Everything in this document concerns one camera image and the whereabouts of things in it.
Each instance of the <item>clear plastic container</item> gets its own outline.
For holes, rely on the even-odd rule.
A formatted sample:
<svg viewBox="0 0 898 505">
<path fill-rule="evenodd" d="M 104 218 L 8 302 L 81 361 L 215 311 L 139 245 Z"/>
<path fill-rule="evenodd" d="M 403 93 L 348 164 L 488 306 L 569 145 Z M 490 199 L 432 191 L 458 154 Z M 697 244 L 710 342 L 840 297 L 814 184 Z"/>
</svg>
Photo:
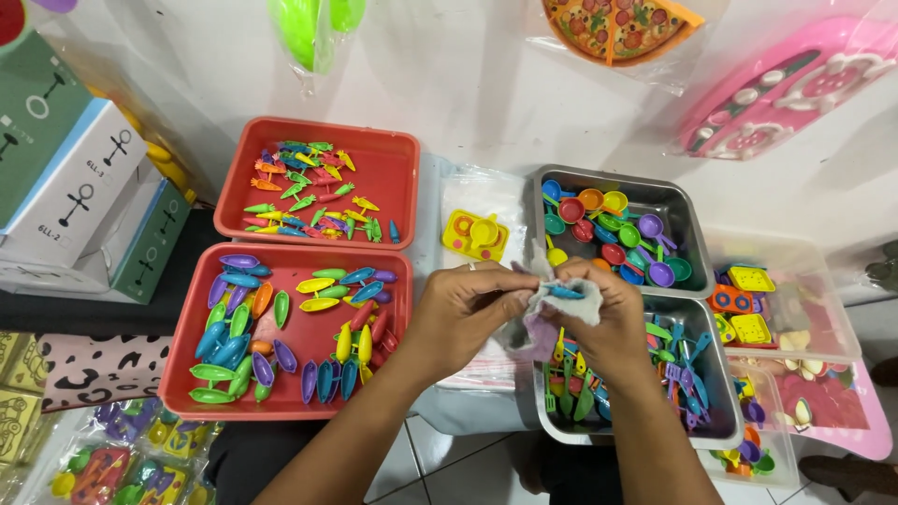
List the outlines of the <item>clear plastic container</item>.
<svg viewBox="0 0 898 505">
<path fill-rule="evenodd" d="M 776 380 L 773 375 L 760 368 L 750 367 L 743 363 L 731 361 L 729 371 L 733 377 L 748 377 L 754 390 L 754 398 L 766 413 L 766 421 L 759 425 L 746 420 L 745 426 L 757 431 L 761 439 L 761 450 L 769 450 L 770 457 L 776 463 L 770 474 L 740 475 L 730 474 L 723 463 L 711 454 L 711 451 L 700 450 L 699 460 L 708 476 L 719 481 L 729 481 L 763 487 L 795 489 L 798 486 L 798 465 L 792 441 L 789 439 L 786 423 L 783 422 L 782 401 L 779 399 Z"/>
<path fill-rule="evenodd" d="M 767 269 L 777 289 L 764 297 L 768 327 L 779 349 L 725 346 L 727 356 L 815 359 L 850 364 L 860 359 L 858 337 L 836 293 L 826 261 L 805 240 L 704 228 L 715 270 L 733 263 Z"/>
</svg>

